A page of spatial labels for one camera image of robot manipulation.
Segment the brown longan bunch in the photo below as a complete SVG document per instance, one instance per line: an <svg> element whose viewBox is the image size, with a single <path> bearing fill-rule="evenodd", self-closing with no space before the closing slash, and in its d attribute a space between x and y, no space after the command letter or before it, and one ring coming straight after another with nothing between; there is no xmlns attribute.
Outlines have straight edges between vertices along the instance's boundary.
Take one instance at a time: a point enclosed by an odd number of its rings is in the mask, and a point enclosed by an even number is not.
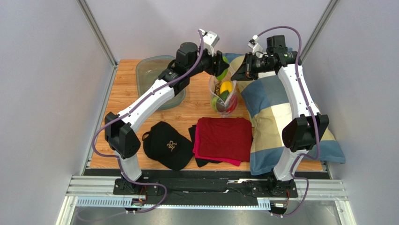
<svg viewBox="0 0 399 225"><path fill-rule="evenodd" d="M214 94L219 95L220 94L220 87L221 87L222 81L216 80L214 82Z"/></svg>

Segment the red bell pepper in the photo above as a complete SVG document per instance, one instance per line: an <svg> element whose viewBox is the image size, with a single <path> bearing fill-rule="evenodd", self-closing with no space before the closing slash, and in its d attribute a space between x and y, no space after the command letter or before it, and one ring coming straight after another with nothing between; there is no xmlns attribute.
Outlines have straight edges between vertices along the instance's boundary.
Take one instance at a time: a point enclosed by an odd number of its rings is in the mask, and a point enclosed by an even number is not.
<svg viewBox="0 0 399 225"><path fill-rule="evenodd" d="M226 112L232 113L236 109L237 104L238 104L238 97L236 94L234 94L231 96L231 98L229 100L228 108L226 109Z"/></svg>

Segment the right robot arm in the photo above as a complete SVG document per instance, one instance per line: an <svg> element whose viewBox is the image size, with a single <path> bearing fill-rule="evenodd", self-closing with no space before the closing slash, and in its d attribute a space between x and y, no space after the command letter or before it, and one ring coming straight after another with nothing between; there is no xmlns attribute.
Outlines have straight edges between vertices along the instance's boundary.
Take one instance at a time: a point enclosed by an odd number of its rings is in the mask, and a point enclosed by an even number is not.
<svg viewBox="0 0 399 225"><path fill-rule="evenodd" d="M284 149L273 172L267 178L267 190L271 196L280 196L294 187L295 171L304 157L317 148L315 159L320 152L320 140L329 125L329 118L321 114L308 91L303 78L300 52L289 51L284 35L267 39L264 50L254 35L248 46L251 52L244 56L243 62L233 74L233 81L257 80L260 73L274 71L287 94L292 121L282 130Z"/></svg>

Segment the right aluminium frame post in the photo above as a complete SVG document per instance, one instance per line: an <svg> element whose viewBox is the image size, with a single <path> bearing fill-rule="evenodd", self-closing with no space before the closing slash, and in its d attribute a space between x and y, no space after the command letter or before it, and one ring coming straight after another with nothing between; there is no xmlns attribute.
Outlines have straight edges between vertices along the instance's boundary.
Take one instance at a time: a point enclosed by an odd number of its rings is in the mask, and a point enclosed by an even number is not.
<svg viewBox="0 0 399 225"><path fill-rule="evenodd" d="M311 49L313 48L314 44L316 43L318 37L322 33L324 27L328 23L329 19L331 18L332 14L334 13L337 5L339 4L340 0L330 0L324 9L320 19L318 20L313 32L311 33L309 40L305 44L304 49L301 53L301 60L305 62L307 57L310 54Z"/></svg>

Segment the yellow lemon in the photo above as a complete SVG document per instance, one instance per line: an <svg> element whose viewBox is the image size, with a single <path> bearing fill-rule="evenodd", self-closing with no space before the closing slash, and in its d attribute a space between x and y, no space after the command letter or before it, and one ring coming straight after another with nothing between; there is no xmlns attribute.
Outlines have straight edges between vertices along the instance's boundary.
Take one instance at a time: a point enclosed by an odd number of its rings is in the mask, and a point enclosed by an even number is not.
<svg viewBox="0 0 399 225"><path fill-rule="evenodd" d="M233 91L233 83L231 81L225 81L221 83L219 93L222 94L225 91L227 91L228 93L231 93Z"/></svg>

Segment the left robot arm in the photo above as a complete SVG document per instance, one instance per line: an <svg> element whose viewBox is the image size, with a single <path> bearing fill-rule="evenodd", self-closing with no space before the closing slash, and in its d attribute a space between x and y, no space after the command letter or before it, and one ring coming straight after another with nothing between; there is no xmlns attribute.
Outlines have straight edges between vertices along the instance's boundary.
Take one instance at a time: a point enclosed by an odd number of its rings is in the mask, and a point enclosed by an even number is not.
<svg viewBox="0 0 399 225"><path fill-rule="evenodd" d="M229 68L215 43L204 41L180 45L174 60L160 73L154 84L133 104L118 114L109 112L104 119L104 136L114 150L121 177L129 187L142 187L137 180L142 175L137 152L141 142L136 132L160 106L174 98L190 83L190 78L202 72L219 77Z"/></svg>

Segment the black folded cloth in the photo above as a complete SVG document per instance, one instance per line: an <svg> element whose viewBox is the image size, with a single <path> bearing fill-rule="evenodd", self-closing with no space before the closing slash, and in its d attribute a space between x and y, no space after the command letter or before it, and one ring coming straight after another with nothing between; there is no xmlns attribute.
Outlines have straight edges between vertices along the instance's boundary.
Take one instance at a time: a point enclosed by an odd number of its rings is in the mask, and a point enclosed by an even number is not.
<svg viewBox="0 0 399 225"><path fill-rule="evenodd" d="M188 129L190 138L193 144L195 144L195 133L196 133L196 126L197 125L192 125L191 128ZM208 159L200 159L200 158L195 158L196 164L198 167L203 167L206 166L208 163L213 163L213 164L219 164L221 161L215 161L215 160L208 160Z"/></svg>

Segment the aluminium frame post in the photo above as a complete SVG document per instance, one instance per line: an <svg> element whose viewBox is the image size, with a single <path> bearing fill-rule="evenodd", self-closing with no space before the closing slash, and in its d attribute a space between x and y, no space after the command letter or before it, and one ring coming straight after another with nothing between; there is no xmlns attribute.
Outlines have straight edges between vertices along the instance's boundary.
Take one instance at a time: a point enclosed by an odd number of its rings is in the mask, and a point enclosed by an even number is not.
<svg viewBox="0 0 399 225"><path fill-rule="evenodd" d="M88 21L92 31L94 32L95 37L97 38L106 58L108 59L109 63L112 65L113 68L116 68L118 65L118 61L116 60L114 54L111 51L110 46L108 45L93 12L90 9L90 6L86 0L77 0L86 20Z"/></svg>
<svg viewBox="0 0 399 225"><path fill-rule="evenodd" d="M301 53L301 60L305 62L307 57L310 54L311 49L313 48L314 44L316 43L318 37L322 33L324 27L328 23L329 19L331 18L332 14L334 13L337 5L339 4L340 0L330 0L324 9L320 19L318 20L313 32L311 33L309 40L305 44L304 49Z"/></svg>

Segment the clear zip top bag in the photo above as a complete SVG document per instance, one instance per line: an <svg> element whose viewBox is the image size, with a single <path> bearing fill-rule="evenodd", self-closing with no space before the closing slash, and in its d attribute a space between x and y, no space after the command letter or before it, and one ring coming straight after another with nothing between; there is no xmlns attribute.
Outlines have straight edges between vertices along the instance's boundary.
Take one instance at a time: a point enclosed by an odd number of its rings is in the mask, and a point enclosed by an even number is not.
<svg viewBox="0 0 399 225"><path fill-rule="evenodd" d="M209 79L210 106L222 118L229 117L238 105L236 81L231 80L235 70L229 67L219 76Z"/></svg>

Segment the green apple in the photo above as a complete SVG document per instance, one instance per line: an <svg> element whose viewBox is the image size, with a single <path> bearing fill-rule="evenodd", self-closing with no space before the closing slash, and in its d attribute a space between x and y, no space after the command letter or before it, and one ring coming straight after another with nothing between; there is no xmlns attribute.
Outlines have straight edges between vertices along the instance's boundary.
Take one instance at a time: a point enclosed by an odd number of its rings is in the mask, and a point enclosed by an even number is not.
<svg viewBox="0 0 399 225"><path fill-rule="evenodd" d="M217 107L216 107L217 100L218 100L218 97L213 97L213 98L211 99L211 102L210 102L211 108L212 108L215 112L218 111L218 110L217 110Z"/></svg>

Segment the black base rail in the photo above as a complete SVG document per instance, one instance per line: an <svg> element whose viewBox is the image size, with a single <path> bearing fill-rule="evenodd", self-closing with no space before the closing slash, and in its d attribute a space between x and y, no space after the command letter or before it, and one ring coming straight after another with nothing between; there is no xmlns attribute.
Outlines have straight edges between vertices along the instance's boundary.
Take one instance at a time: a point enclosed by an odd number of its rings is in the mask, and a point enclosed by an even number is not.
<svg viewBox="0 0 399 225"><path fill-rule="evenodd" d="M290 181L271 191L271 173L252 176L247 171L143 170L136 184L122 177L118 169L87 169L84 176L111 178L110 194L130 197L130 206L161 202L186 206L254 206L257 198L298 197L298 181Z"/></svg>

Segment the left aluminium frame post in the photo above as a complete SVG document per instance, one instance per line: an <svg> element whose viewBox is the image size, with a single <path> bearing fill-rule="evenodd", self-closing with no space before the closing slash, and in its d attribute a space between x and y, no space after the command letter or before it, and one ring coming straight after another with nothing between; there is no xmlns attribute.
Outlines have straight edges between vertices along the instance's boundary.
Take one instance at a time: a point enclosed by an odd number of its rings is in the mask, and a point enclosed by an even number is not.
<svg viewBox="0 0 399 225"><path fill-rule="evenodd" d="M118 61L116 60L114 54L111 51L110 46L108 45L93 12L90 9L90 6L86 0L77 0L86 20L88 21L92 31L94 32L95 37L97 38L106 58L108 59L109 63L112 65L113 68L116 68L118 65Z"/></svg>

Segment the green star fruit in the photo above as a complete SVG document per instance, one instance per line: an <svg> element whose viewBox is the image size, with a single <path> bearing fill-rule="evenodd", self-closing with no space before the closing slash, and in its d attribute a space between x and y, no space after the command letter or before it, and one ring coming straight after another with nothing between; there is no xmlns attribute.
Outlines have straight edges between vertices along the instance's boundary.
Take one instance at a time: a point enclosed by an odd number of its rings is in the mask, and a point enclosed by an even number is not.
<svg viewBox="0 0 399 225"><path fill-rule="evenodd" d="M223 59L223 61L226 62L227 65L229 66L228 59L227 59L225 56L223 56L222 59ZM224 77L227 75L227 72L228 72L228 68L225 69L225 70L222 72L222 74L221 74L220 76L217 76L216 79L217 79L218 81L223 80Z"/></svg>

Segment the black baseball cap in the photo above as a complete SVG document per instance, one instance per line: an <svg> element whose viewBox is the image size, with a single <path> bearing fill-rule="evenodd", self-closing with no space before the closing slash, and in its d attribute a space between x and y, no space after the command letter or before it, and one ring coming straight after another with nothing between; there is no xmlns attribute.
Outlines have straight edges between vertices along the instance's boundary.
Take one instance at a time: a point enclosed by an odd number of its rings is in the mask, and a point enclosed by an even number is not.
<svg viewBox="0 0 399 225"><path fill-rule="evenodd" d="M184 169L193 157L193 143L164 121L145 132L142 141L148 158L174 171Z"/></svg>

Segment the dark red folded cloth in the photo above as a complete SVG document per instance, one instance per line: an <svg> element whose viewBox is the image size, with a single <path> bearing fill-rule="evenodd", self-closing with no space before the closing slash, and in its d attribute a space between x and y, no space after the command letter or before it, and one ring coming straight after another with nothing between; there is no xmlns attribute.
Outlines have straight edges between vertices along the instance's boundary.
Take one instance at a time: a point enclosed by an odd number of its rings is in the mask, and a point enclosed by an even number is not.
<svg viewBox="0 0 399 225"><path fill-rule="evenodd" d="M195 132L195 157L240 165L250 161L251 123L244 118L201 118Z"/></svg>

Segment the grey plastic food tray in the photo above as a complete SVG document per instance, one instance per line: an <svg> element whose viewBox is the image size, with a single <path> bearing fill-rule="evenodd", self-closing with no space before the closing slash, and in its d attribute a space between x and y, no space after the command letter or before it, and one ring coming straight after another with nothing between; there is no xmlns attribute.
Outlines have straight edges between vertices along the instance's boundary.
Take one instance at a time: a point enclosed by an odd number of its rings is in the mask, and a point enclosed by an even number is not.
<svg viewBox="0 0 399 225"><path fill-rule="evenodd" d="M138 97L141 97L158 79L158 76L167 68L175 57L170 55L155 56L143 59L136 66L136 84ZM164 103L157 110L163 111L179 106L186 96L186 91L181 91L177 96Z"/></svg>

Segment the dark green avocado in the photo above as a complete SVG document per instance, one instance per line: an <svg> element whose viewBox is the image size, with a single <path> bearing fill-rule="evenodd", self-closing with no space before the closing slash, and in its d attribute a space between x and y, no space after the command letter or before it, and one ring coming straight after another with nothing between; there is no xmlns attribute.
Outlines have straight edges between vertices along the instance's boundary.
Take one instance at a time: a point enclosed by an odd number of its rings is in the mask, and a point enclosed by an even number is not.
<svg viewBox="0 0 399 225"><path fill-rule="evenodd" d="M228 96L229 96L229 93L228 93L227 91L223 92L222 94L220 94L220 95L218 96L218 100L217 100L217 103L216 103L216 107L217 107L217 110L218 110L219 112L226 111L226 109L227 109L227 103L226 103L225 101L227 100L227 97L228 97Z"/></svg>

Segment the pink folded cloth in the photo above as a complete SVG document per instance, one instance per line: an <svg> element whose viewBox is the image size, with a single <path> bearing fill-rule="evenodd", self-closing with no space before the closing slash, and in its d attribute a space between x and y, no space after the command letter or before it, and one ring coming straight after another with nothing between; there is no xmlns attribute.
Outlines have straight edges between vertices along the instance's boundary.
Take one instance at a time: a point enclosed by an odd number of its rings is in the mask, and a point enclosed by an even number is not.
<svg viewBox="0 0 399 225"><path fill-rule="evenodd" d="M197 157L198 145L196 144L196 140L197 140L199 135L196 134L196 133L195 133L195 144L193 144L192 152L194 154L194 158L199 158L199 157ZM203 159L220 161L218 158L216 158L216 159L214 159L214 158L203 158ZM240 166L240 164L241 164L241 161L237 161L237 160L233 160L233 159L222 159L221 163L222 162L230 163L230 164L232 164L234 166Z"/></svg>

